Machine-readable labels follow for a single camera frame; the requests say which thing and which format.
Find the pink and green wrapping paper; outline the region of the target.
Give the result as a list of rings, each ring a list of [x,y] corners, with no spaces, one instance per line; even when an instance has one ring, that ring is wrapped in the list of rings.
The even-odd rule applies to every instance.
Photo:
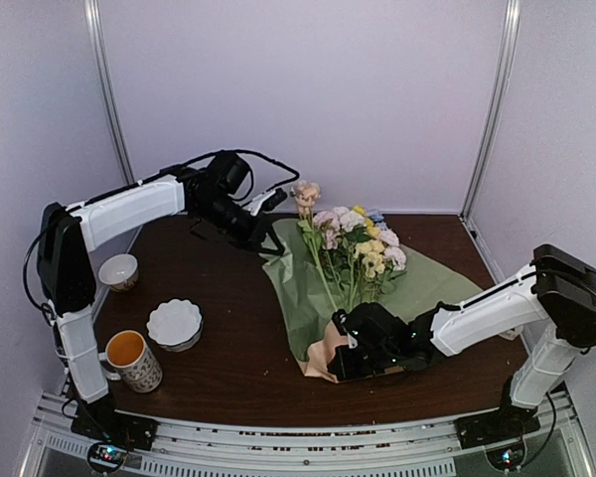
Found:
[[[304,376],[336,384],[339,380],[327,366],[336,348],[348,343],[331,323],[331,302],[342,304],[338,288],[335,284],[324,287],[295,219],[280,219],[273,227],[285,253],[268,255],[263,270],[277,294],[290,351]],[[412,321],[440,301],[458,304],[482,292],[481,287],[449,267],[408,246],[401,249],[406,255],[406,269],[385,286],[386,294],[378,302],[402,321]]]

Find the blue flower stem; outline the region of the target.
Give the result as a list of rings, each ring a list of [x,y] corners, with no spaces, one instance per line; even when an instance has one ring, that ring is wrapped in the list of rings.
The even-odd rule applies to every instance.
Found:
[[[367,210],[367,218],[370,221],[373,229],[385,231],[388,229],[388,225],[385,221],[383,214],[377,209]]]

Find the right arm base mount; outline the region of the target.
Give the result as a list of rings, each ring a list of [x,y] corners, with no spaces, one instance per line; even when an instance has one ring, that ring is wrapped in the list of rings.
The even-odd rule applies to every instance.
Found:
[[[541,426],[533,415],[503,417],[495,410],[460,417],[455,428],[462,449],[482,447],[493,469],[510,473],[526,463],[525,438]]]

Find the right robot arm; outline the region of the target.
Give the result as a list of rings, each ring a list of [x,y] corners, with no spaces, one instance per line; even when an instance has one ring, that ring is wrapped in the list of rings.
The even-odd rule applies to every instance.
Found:
[[[517,326],[546,322],[490,416],[490,431],[507,439],[534,415],[574,360],[596,347],[596,268],[542,244],[513,277],[458,304],[438,302],[409,323],[376,302],[351,312],[340,310],[332,321],[343,342],[336,346],[328,370],[340,381],[392,367],[422,371]]]

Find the pink rose stem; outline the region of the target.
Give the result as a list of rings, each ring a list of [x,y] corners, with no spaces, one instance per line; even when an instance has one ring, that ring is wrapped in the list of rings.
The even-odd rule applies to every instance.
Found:
[[[407,256],[401,247],[397,235],[391,230],[379,230],[378,236],[372,239],[381,241],[385,246],[385,279],[380,294],[375,300],[379,301],[384,294],[390,293],[394,289],[394,282],[406,272]]]
[[[314,222],[324,239],[320,258],[325,275],[334,284],[334,290],[341,299],[338,308],[350,309],[352,307],[349,304],[351,230],[357,221],[353,217],[352,209],[337,207],[318,213],[314,217]]]

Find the yellow flower stem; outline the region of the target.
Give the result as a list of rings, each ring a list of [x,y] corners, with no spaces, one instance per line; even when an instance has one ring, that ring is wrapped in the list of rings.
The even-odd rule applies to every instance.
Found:
[[[367,211],[359,206],[355,206],[352,208],[353,217],[356,219],[357,223],[352,228],[352,243],[351,243],[351,252],[353,246],[356,243],[368,241],[373,238],[376,238],[379,234],[379,230],[373,229],[371,227],[370,221],[367,218]]]

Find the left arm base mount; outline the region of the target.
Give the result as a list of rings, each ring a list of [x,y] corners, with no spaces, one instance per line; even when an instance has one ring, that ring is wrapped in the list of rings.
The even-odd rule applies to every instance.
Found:
[[[115,414],[113,429],[104,430],[84,413],[77,414],[71,431],[93,440],[86,451],[86,463],[92,470],[110,474],[128,463],[135,450],[150,451],[156,437],[158,422],[147,417]]]

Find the cream yellow rose spray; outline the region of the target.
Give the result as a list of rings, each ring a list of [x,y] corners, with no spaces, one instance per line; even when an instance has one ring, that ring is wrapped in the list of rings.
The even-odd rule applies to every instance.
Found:
[[[350,255],[349,304],[372,302],[380,294],[386,273],[385,246],[371,239],[356,243]]]

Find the peach blossom stem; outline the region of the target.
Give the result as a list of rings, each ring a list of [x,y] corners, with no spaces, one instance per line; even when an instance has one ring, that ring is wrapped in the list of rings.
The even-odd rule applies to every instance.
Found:
[[[323,235],[314,222],[314,209],[318,199],[321,197],[321,188],[316,183],[299,180],[292,186],[291,196],[296,203],[299,216],[298,227],[302,233],[303,241],[312,255],[314,265],[326,291],[331,308],[333,311],[337,311],[338,304],[329,286],[320,258],[321,247],[324,243]]]

